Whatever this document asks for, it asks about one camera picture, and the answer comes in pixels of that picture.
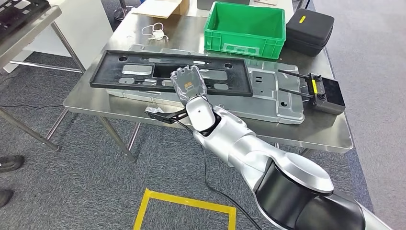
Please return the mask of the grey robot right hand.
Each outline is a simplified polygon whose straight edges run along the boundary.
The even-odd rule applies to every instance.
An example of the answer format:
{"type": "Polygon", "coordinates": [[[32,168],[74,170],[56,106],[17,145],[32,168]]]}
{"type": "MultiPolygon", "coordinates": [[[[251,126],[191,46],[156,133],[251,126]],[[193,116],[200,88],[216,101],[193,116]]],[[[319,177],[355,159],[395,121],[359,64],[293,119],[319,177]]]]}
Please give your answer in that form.
{"type": "Polygon", "coordinates": [[[207,87],[196,65],[177,68],[171,73],[170,79],[183,105],[196,96],[207,95],[207,87]]]}

